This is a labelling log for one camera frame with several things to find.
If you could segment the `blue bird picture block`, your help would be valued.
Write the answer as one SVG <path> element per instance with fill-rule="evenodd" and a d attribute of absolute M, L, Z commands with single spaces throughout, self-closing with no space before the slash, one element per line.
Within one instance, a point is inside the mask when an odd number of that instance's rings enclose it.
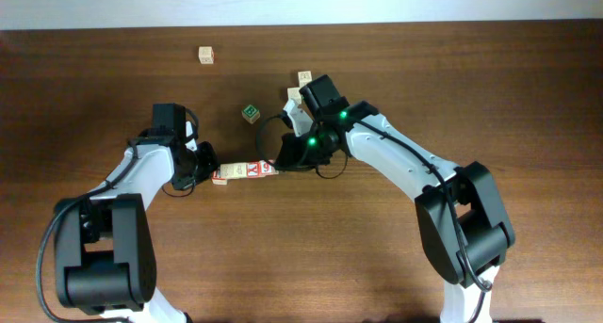
<path fill-rule="evenodd" d="M 271 161 L 260 160 L 260 174 L 262 176 L 276 175 L 279 171 L 271 165 Z"/>

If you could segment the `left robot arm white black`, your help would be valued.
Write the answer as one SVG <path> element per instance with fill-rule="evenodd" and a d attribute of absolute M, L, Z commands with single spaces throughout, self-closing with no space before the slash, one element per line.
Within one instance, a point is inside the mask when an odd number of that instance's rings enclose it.
<path fill-rule="evenodd" d="M 198 118 L 155 104 L 152 124 L 130 139 L 122 162 L 91 191 L 59 201 L 40 251 L 54 244 L 57 299 L 88 322 L 188 322 L 156 286 L 146 210 L 165 185 L 186 197 L 218 168 Z"/>

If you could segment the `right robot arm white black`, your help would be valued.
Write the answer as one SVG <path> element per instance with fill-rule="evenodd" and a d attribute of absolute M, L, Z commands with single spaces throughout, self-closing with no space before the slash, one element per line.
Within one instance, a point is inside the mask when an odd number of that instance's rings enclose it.
<path fill-rule="evenodd" d="M 423 149 L 377 107 L 350 104 L 327 75 L 300 95 L 276 116 L 289 131 L 274 167 L 317 170 L 336 152 L 371 166 L 416 207 L 424 253 L 444 282 L 440 321 L 492 321 L 493 283 L 515 233 L 489 169 L 479 162 L 461 167 Z"/>

